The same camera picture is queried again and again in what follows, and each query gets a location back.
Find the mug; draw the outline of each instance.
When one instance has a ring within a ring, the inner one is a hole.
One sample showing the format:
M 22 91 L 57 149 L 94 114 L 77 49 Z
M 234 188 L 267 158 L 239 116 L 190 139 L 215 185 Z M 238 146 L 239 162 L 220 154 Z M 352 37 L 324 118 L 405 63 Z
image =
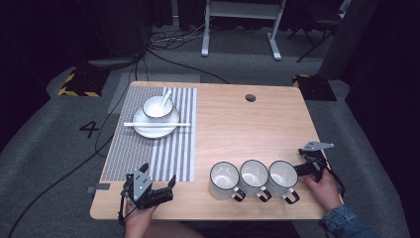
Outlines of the mug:
M 282 197 L 287 203 L 293 204 L 300 199 L 294 186 L 297 184 L 297 172 L 293 165 L 285 161 L 276 161 L 269 167 L 269 179 L 266 187 L 271 191 L 272 196 Z M 291 192 L 294 200 L 287 197 Z
M 271 194 L 264 186 L 268 181 L 268 171 L 263 163 L 256 160 L 244 162 L 241 166 L 240 175 L 240 187 L 244 189 L 247 195 L 254 194 L 263 202 L 271 199 Z
M 219 162 L 210 171 L 209 191 L 217 199 L 233 197 L 242 201 L 246 194 L 238 188 L 239 172 L 228 162 Z

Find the white plate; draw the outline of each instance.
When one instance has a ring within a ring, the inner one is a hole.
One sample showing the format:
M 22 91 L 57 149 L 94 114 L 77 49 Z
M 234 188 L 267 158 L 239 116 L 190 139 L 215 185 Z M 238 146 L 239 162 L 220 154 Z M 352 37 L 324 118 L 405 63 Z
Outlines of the white plate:
M 157 121 L 157 119 L 151 119 L 149 118 L 145 112 L 143 111 L 143 107 L 136 111 L 133 117 L 133 122 L 137 123 L 178 123 L 179 122 L 179 112 L 176 110 L 175 107 L 173 107 L 172 111 L 167 115 L 164 121 Z M 169 135 L 171 132 L 173 132 L 176 129 L 176 126 L 172 127 L 134 127 L 134 130 L 137 131 L 140 135 L 156 139 L 160 137 L 164 137 Z

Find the cable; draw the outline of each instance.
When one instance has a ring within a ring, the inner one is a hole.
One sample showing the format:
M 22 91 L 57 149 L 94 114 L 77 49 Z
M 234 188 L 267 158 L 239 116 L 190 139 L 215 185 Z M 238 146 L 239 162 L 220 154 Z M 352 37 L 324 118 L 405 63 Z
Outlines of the cable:
M 143 64 L 145 65 L 145 67 L 146 67 L 146 78 L 148 79 L 148 81 L 149 81 L 149 75 L 148 75 L 148 71 L 149 71 L 149 67 L 148 67 L 148 65 L 146 64 L 146 55 L 144 55 L 143 56 Z
M 222 80 L 222 81 L 223 81 L 223 82 L 225 82 L 226 84 L 230 84 L 227 80 L 223 79 L 222 77 L 220 77 L 220 76 L 218 76 L 218 75 L 216 75 L 216 74 L 214 74 L 214 73 L 211 73 L 211 72 L 208 72 L 208 71 L 205 71 L 205 70 L 203 70 L 203 69 L 199 69 L 199 68 L 196 68 L 196 67 L 193 67 L 193 66 L 188 66 L 188 65 L 185 65 L 185 64 L 182 64 L 182 63 L 179 63 L 179 62 L 175 62 L 175 61 L 172 61 L 172 60 L 169 60 L 169 59 L 164 59 L 164 58 L 162 58 L 162 57 L 160 57 L 160 56 L 156 55 L 155 53 L 153 53 L 151 50 L 147 50 L 147 51 L 148 51 L 150 54 L 154 55 L 155 57 L 157 57 L 158 59 L 161 59 L 161 60 L 163 60 L 163 61 L 167 61 L 167 62 L 170 62 L 170 63 L 176 64 L 176 65 L 179 65 L 179 66 L 188 67 L 188 68 L 191 68 L 191 69 L 194 69 L 194 70 L 197 70 L 197 71 L 201 71 L 201 72 L 204 72 L 204 73 L 210 74 L 210 75 L 212 75 L 212 76 L 214 76 L 214 77 L 219 78 L 220 80 Z
M 157 32 L 157 33 L 153 33 L 153 35 L 151 36 L 151 38 L 149 39 L 149 48 L 153 49 L 153 50 L 157 50 L 157 51 L 163 51 L 163 50 L 175 50 L 177 48 L 182 47 L 183 45 L 185 45 L 185 43 L 189 43 L 194 41 L 197 38 L 201 38 L 204 36 L 204 34 L 201 34 L 201 32 L 203 32 L 203 27 L 205 26 L 205 24 L 201 25 L 200 27 L 198 27 L 197 29 L 195 29 L 192 32 L 189 33 L 184 33 L 181 34 L 179 36 L 174 36 L 178 31 L 175 31 L 172 36 L 167 37 L 166 33 L 167 32 Z M 165 46 L 157 46 L 156 43 L 165 43 Z M 173 44 L 179 44 L 176 47 L 170 47 Z
M 87 15 L 87 13 L 86 13 L 86 11 L 84 10 L 84 8 L 83 8 L 83 6 L 81 5 L 81 3 L 80 3 L 80 1 L 79 0 L 76 0 L 76 2 L 77 2 L 77 4 L 78 4 L 78 6 L 80 7 L 80 9 L 81 9 L 81 11 L 82 11 L 82 13 L 83 13 L 83 15 L 85 16 L 85 18 L 87 19 L 87 21 L 89 22 L 89 24 L 90 24 L 90 26 L 92 27 L 92 29 L 93 29 L 93 31 L 95 32 L 95 34 L 96 34 L 96 36 L 98 36 L 98 38 L 99 38 L 99 40 L 101 41 L 101 43 L 110 51 L 110 52 L 112 52 L 112 53 L 114 53 L 114 54 L 116 54 L 116 55 L 118 55 L 118 56 L 121 56 L 121 57 L 133 57 L 133 56 L 135 56 L 135 55 L 139 55 L 141 52 L 143 52 L 143 50 L 141 50 L 141 51 L 139 51 L 138 53 L 135 53 L 135 54 L 131 54 L 131 55 L 124 55 L 124 54 L 121 54 L 121 53 L 118 53 L 117 51 L 114 51 L 112 48 L 110 48 L 109 46 L 108 46 L 108 44 L 103 40 L 103 38 L 101 37 L 101 35 L 98 33 L 98 31 L 96 31 L 96 28 L 95 28 L 95 26 L 93 25 L 93 22 L 92 22 L 92 20 L 90 20 L 90 17 Z
M 110 116 L 111 116 L 111 114 L 114 112 L 115 108 L 117 108 L 118 104 L 120 104 L 121 100 L 122 100 L 122 99 L 123 99 L 123 97 L 124 97 L 124 94 L 126 93 L 127 89 L 129 88 L 129 86 L 130 86 L 130 82 L 131 82 L 130 77 L 131 77 L 131 74 L 133 73 L 133 69 L 134 69 L 134 67 L 135 67 L 135 66 L 133 65 L 133 66 L 132 66 L 132 69 L 131 69 L 131 71 L 130 71 L 130 74 L 129 74 L 129 79 L 128 79 L 128 82 L 127 82 L 127 86 L 126 86 L 126 88 L 124 89 L 123 94 L 121 95 L 121 97 L 120 97 L 120 99 L 118 100 L 117 104 L 115 104 L 114 108 L 112 108 L 111 112 L 110 112 L 110 113 L 108 114 L 108 116 L 105 118 L 105 121 L 102 123 L 102 126 L 101 126 L 101 128 L 99 129 L 99 134 L 98 134 L 98 136 L 96 137 L 96 141 L 95 141 L 95 152 L 98 154 L 98 156 L 100 156 L 100 157 L 102 157 L 102 158 L 106 158 L 106 156 L 101 155 L 101 154 L 99 153 L 98 149 L 97 149 L 97 145 L 98 145 L 98 140 L 99 140 L 99 137 L 101 136 L 102 129 L 104 128 L 105 123 L 108 121 L 109 117 L 110 117 Z
M 132 65 L 133 63 L 135 63 L 137 61 L 138 57 L 132 57 L 132 58 L 128 58 L 128 59 L 97 59 L 97 60 L 90 60 L 89 63 L 94 66 L 95 68 L 99 69 L 99 70 L 114 70 L 114 69 L 119 69 L 119 68 L 124 68 L 127 66 Z M 121 60 L 120 62 L 109 62 L 109 63 L 105 63 L 102 61 L 106 61 L 106 60 Z
M 104 149 L 106 147 L 106 145 L 108 145 L 108 143 L 112 140 L 113 137 L 114 137 L 114 134 L 107 140 L 107 142 L 104 145 L 101 146 L 101 148 L 99 148 L 99 151 L 101 151 L 102 149 Z M 15 231 L 15 229 L 18 226 L 18 224 L 21 221 L 21 219 L 24 217 L 25 213 L 27 213 L 27 211 L 35 204 L 35 202 L 38 201 L 38 199 L 40 199 L 44 194 L 46 194 L 49 190 L 51 190 L 57 184 L 59 184 L 60 182 L 62 182 L 64 179 L 67 179 L 69 176 L 71 176 L 74 172 L 76 172 L 78 169 L 80 169 L 80 167 L 84 166 L 86 163 L 88 163 L 90 160 L 92 160 L 92 158 L 94 158 L 96 155 L 97 155 L 97 152 L 93 153 L 90 157 L 88 157 L 85 161 L 83 161 L 81 164 L 79 164 L 76 168 L 74 168 L 72 171 L 70 171 L 69 173 L 67 173 L 65 176 L 61 177 L 59 180 L 57 180 L 56 182 L 54 182 L 53 184 L 51 184 L 44 191 L 42 191 L 35 199 L 33 199 L 29 203 L 29 205 L 25 208 L 25 210 L 21 213 L 21 215 L 19 215 L 19 217 L 15 221 L 15 223 L 13 224 L 12 229 L 10 230 L 8 237 L 9 238 L 12 237 L 13 232 Z
M 133 210 L 131 210 L 125 217 L 124 220 L 127 219 L 127 217 L 129 217 L 129 215 L 131 215 L 135 210 L 137 209 L 137 207 L 134 207 Z

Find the metal stand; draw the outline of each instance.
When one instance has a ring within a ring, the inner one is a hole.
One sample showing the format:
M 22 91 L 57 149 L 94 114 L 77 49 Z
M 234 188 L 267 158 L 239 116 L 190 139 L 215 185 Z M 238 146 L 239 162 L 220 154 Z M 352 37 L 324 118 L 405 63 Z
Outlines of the metal stand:
M 269 45 L 275 60 L 281 60 L 281 55 L 275 42 L 278 24 L 281 20 L 284 4 L 286 0 L 281 1 L 279 5 L 275 4 L 256 4 L 256 3 L 238 3 L 238 2 L 212 2 L 207 0 L 205 15 L 205 30 L 203 37 L 203 46 L 201 55 L 208 57 L 210 42 L 210 16 L 218 17 L 236 17 L 236 18 L 255 18 L 275 20 L 271 33 L 267 33 Z

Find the hole in table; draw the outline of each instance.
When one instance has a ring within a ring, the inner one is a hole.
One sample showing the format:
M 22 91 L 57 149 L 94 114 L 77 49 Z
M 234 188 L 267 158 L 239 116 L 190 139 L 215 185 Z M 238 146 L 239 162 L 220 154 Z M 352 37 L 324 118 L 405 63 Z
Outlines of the hole in table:
M 257 100 L 257 98 L 253 94 L 245 95 L 245 99 L 247 99 L 247 101 L 249 102 L 255 102 Z

